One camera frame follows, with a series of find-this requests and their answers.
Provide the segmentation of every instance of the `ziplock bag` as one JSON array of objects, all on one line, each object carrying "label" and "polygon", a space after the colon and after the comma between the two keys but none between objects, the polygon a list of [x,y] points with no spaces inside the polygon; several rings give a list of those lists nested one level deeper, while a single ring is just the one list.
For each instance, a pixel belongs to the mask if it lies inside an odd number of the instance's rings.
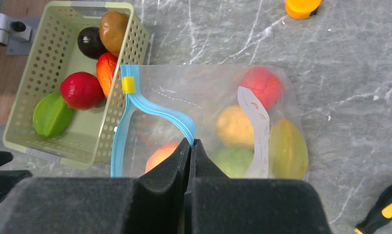
[{"label": "ziplock bag", "polygon": [[139,177],[186,137],[203,142],[231,178],[307,179],[308,150],[294,88],[280,68],[121,65],[125,113],[111,175]]}]

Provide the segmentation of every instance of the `green fruit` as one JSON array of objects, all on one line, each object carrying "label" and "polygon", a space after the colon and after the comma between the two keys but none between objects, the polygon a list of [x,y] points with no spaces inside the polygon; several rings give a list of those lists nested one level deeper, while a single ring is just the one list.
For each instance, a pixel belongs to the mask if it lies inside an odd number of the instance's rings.
[{"label": "green fruit", "polygon": [[271,129],[269,165],[275,178],[301,179],[307,171],[307,142],[295,125],[285,118]]},{"label": "green fruit", "polygon": [[209,158],[230,178],[245,178],[254,153],[245,148],[226,147],[214,152]]},{"label": "green fruit", "polygon": [[70,124],[74,110],[65,104],[59,92],[44,97],[35,107],[32,121],[35,132],[50,138],[62,133]]}]

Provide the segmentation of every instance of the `blue zipper seal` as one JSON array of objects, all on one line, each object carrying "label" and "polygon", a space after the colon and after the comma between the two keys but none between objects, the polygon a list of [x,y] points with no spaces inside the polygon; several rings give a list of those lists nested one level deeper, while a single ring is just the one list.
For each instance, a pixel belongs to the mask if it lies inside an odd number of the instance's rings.
[{"label": "blue zipper seal", "polygon": [[111,154],[110,176],[122,177],[124,149],[126,145],[130,118],[136,107],[144,113],[159,116],[178,127],[193,146],[197,132],[196,123],[186,114],[162,107],[147,100],[140,91],[140,66],[121,65],[123,92],[126,94],[126,109],[118,123]]}]

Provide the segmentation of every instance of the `lemon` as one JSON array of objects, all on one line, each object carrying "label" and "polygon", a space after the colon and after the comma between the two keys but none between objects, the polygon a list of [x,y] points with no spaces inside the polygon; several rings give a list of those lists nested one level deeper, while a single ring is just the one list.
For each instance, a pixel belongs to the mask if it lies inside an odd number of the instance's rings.
[{"label": "lemon", "polygon": [[70,124],[74,110],[65,104],[59,92],[45,96],[35,107],[32,121],[35,132],[44,138],[62,133]]},{"label": "lemon", "polygon": [[230,106],[220,114],[216,131],[226,146],[254,149],[254,128],[239,105]]},{"label": "lemon", "polygon": [[285,118],[271,129],[269,165],[275,178],[301,179],[307,171],[308,149],[305,138]]}]

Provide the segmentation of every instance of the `brown potato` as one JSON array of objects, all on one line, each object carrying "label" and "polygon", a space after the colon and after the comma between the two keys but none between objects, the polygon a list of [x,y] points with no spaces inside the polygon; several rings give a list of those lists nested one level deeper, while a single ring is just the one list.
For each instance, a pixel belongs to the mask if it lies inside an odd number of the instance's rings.
[{"label": "brown potato", "polygon": [[117,11],[108,12],[101,18],[99,30],[101,42],[116,57],[120,54],[128,21],[127,15]]}]

